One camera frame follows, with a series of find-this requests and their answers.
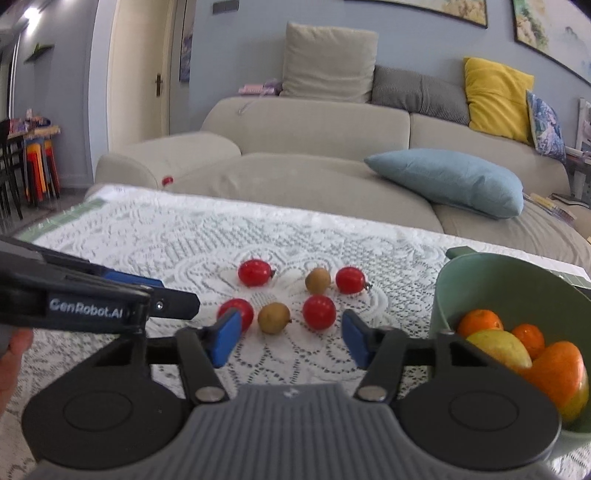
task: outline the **picture frame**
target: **picture frame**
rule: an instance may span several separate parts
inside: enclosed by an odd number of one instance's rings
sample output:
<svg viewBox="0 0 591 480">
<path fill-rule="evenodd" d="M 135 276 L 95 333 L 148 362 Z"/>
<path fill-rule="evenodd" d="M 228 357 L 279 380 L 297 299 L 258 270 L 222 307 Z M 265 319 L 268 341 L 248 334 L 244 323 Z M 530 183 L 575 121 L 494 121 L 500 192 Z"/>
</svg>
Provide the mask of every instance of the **picture frame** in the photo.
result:
<svg viewBox="0 0 591 480">
<path fill-rule="evenodd" d="M 591 20 L 570 0 L 511 0 L 515 41 L 591 85 Z"/>
<path fill-rule="evenodd" d="M 579 125 L 577 128 L 577 150 L 591 151 L 591 103 L 579 99 Z"/>
<path fill-rule="evenodd" d="M 193 26 L 197 0 L 185 0 L 183 36 L 181 39 L 178 81 L 188 83 L 191 79 L 191 52 L 193 49 Z"/>
<path fill-rule="evenodd" d="M 396 5 L 398 7 L 407 7 L 424 12 L 430 12 L 432 14 L 441 15 L 447 18 L 453 18 L 463 22 L 470 23 L 480 28 L 488 28 L 488 9 L 486 2 L 487 0 L 465 0 L 469 5 L 473 4 L 476 8 L 475 11 L 471 11 L 468 15 L 472 17 L 464 17 L 461 15 L 454 14 L 454 1 L 456 0 L 355 0 L 362 2 L 378 2 L 382 4 Z"/>
</svg>

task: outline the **floor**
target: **floor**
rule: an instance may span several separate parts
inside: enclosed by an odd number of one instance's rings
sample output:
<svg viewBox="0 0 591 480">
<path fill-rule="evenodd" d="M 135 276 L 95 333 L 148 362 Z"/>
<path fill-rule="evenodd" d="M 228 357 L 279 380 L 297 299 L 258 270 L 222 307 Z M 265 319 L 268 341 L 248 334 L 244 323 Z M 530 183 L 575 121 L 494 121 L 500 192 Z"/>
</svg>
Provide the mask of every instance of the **floor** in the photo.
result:
<svg viewBox="0 0 591 480">
<path fill-rule="evenodd" d="M 84 201 L 85 193 L 86 189 L 62 189 L 59 199 L 45 200 L 39 207 L 24 205 L 22 206 L 22 220 L 18 218 L 16 209 L 11 205 L 11 218 L 0 218 L 0 233 L 2 235 L 16 235 L 51 215 L 78 205 Z"/>
</svg>

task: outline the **beige pillow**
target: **beige pillow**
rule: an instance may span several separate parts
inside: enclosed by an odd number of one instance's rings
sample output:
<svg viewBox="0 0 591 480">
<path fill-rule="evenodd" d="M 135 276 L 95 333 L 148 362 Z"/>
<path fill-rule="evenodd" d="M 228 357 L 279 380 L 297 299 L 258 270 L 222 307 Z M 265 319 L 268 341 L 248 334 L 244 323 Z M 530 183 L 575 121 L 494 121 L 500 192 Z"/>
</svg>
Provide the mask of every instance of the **beige pillow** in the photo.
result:
<svg viewBox="0 0 591 480">
<path fill-rule="evenodd" d="M 376 32 L 289 22 L 281 94 L 369 102 L 377 52 Z"/>
</svg>

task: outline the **sofa cushion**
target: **sofa cushion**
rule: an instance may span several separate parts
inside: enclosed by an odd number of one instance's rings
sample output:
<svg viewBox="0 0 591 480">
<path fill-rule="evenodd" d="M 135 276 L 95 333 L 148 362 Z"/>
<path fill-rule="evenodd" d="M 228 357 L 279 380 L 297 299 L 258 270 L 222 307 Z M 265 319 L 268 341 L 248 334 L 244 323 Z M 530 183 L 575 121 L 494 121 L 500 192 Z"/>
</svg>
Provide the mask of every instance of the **sofa cushion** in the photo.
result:
<svg viewBox="0 0 591 480">
<path fill-rule="evenodd" d="M 566 223 L 525 202 L 521 215 L 494 220 L 448 205 L 433 210 L 449 235 L 480 240 L 583 267 L 591 274 L 591 245 Z"/>
<path fill-rule="evenodd" d="M 470 128 L 530 144 L 525 91 L 533 89 L 534 76 L 477 58 L 465 59 L 465 73 Z"/>
<path fill-rule="evenodd" d="M 376 65 L 371 102 L 462 125 L 470 122 L 462 87 L 408 70 Z"/>
<path fill-rule="evenodd" d="M 203 130 L 229 138 L 242 154 L 299 153 L 363 159 L 408 148 L 410 118 L 403 110 L 365 103 L 294 98 L 227 98 Z"/>
<path fill-rule="evenodd" d="M 166 190 L 442 232 L 425 199 L 380 178 L 364 163 L 340 158 L 250 154 L 195 170 Z"/>
<path fill-rule="evenodd" d="M 282 96 L 369 102 L 378 34 L 289 22 Z"/>
<path fill-rule="evenodd" d="M 456 150 L 484 158 L 515 173 L 526 193 L 544 197 L 553 192 L 570 193 L 566 170 L 560 162 L 542 157 L 527 145 L 475 132 L 463 125 L 414 113 L 410 148 Z"/>
<path fill-rule="evenodd" d="M 566 149 L 556 111 L 533 92 L 527 91 L 531 135 L 536 152 L 566 162 Z"/>
<path fill-rule="evenodd" d="M 474 155 L 412 148 L 372 155 L 365 163 L 427 200 L 511 218 L 523 210 L 523 185 L 507 168 Z"/>
<path fill-rule="evenodd" d="M 568 210 L 576 219 L 574 220 L 574 229 L 583 238 L 591 237 L 591 210 L 580 205 L 566 205 L 565 203 L 552 199 L 559 207 Z"/>
</svg>

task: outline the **sofa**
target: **sofa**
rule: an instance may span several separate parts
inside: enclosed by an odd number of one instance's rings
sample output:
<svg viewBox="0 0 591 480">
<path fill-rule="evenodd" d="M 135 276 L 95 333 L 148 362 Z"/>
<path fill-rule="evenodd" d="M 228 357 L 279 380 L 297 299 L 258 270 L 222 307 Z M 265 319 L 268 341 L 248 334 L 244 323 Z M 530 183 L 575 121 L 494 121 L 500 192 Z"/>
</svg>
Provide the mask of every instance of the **sofa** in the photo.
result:
<svg viewBox="0 0 591 480">
<path fill-rule="evenodd" d="M 363 162 L 372 154 L 407 148 L 455 150 L 484 158 L 513 171 L 526 193 L 570 191 L 562 163 L 522 143 L 394 108 L 283 97 L 224 99 L 199 132 L 104 155 L 95 182 L 426 229 L 520 249 L 591 273 L 591 245 L 585 240 L 591 234 L 589 221 L 577 219 L 575 224 L 583 237 L 530 202 L 519 216 L 504 220 L 435 205 L 378 176 Z M 172 182 L 163 182 L 165 177 Z"/>
</svg>

